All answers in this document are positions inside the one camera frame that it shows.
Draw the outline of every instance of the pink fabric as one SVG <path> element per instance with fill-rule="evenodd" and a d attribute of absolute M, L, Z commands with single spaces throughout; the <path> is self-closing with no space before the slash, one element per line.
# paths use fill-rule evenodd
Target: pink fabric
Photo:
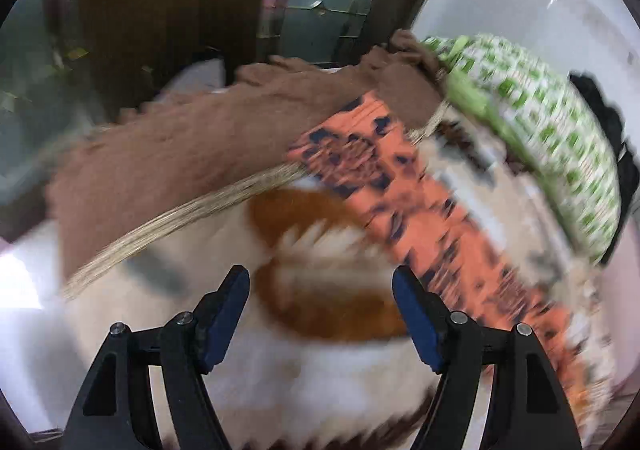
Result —
<path fill-rule="evenodd" d="M 614 386 L 622 384 L 640 364 L 640 235 L 629 220 L 600 288 L 616 358 Z"/>

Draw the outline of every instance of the metal screw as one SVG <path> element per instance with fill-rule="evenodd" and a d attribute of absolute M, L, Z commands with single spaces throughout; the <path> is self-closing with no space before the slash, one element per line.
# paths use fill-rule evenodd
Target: metal screw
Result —
<path fill-rule="evenodd" d="M 469 317 L 462 313 L 462 311 L 454 311 L 451 313 L 451 321 L 454 324 L 466 324 L 467 320 L 469 320 Z"/>
<path fill-rule="evenodd" d="M 516 331 L 522 336 L 529 336 L 533 332 L 533 329 L 530 325 L 520 322 L 518 325 L 516 325 Z"/>
<path fill-rule="evenodd" d="M 191 311 L 183 311 L 178 315 L 175 321 L 178 322 L 178 325 L 187 325 L 190 324 L 192 320 L 193 313 Z"/>
<path fill-rule="evenodd" d="M 126 324 L 123 324 L 122 322 L 116 322 L 115 324 L 111 325 L 111 327 L 109 328 L 109 334 L 112 336 L 121 335 L 122 333 L 124 333 L 124 330 L 126 328 L 127 328 Z"/>

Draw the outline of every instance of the orange patterned cloth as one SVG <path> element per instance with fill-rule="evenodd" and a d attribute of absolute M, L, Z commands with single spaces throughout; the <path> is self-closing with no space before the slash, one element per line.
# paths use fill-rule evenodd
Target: orange patterned cloth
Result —
<path fill-rule="evenodd" d="M 340 195 L 447 307 L 499 329 L 530 324 L 579 418 L 585 388 L 582 364 L 565 337 L 569 310 L 521 283 L 467 210 L 425 172 L 403 131 L 369 92 L 304 134 L 289 159 Z"/>

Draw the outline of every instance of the beige trim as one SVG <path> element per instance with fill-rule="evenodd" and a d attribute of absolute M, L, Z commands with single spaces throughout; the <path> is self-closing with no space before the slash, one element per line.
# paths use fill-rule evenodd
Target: beige trim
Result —
<path fill-rule="evenodd" d="M 447 103 L 443 102 L 434 112 L 427 126 L 407 132 L 407 138 L 412 145 L 433 133 L 446 108 Z M 62 294 L 66 299 L 74 299 L 93 281 L 152 242 L 198 219 L 236 205 L 260 192 L 286 185 L 305 175 L 307 172 L 302 165 L 286 163 L 177 206 L 130 231 L 103 249 L 71 276 L 63 287 Z"/>

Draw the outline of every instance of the green and white pillow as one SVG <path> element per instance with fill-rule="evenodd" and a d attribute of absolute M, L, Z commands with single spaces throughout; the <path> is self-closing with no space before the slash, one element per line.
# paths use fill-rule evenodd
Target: green and white pillow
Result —
<path fill-rule="evenodd" d="M 490 94 L 498 120 L 537 164 L 572 240 L 599 260 L 620 217 L 618 175 L 609 142 L 578 91 L 502 37 L 430 37 L 424 43 Z"/>

